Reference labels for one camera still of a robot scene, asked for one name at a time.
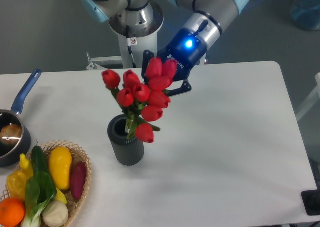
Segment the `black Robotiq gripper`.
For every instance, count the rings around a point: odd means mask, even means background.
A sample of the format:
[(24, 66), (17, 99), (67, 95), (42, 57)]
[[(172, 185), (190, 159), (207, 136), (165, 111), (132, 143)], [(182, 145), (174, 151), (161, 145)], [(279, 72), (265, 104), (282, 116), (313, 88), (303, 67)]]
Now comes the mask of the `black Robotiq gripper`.
[[(163, 92), (166, 96), (178, 96), (192, 90), (188, 77), (190, 76), (190, 72), (193, 67), (208, 50), (206, 42), (200, 39), (200, 33), (200, 30), (192, 33), (189, 29), (183, 28), (174, 36), (171, 42), (167, 44), (164, 49), (157, 52), (157, 56), (160, 57), (163, 62), (166, 60), (177, 61), (177, 71), (173, 80), (175, 82), (183, 80), (179, 88), (164, 90)], [(150, 50), (145, 50), (143, 52), (141, 77), (145, 84), (149, 83), (146, 71), (152, 58), (154, 58), (153, 52)]]

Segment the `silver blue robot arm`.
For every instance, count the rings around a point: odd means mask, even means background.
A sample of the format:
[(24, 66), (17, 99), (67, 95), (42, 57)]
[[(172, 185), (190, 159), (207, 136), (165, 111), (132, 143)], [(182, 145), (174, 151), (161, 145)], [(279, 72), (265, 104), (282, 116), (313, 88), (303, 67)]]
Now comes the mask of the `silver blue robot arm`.
[(189, 92), (190, 72), (203, 64), (208, 50), (241, 14), (249, 0), (168, 0), (174, 6), (192, 12), (174, 38), (162, 50), (157, 49), (157, 33), (164, 23), (161, 7), (153, 0), (81, 0), (90, 16), (99, 23), (108, 22), (117, 34), (122, 65), (125, 69), (146, 71), (152, 57), (176, 60), (174, 81), (180, 88), (169, 96)]

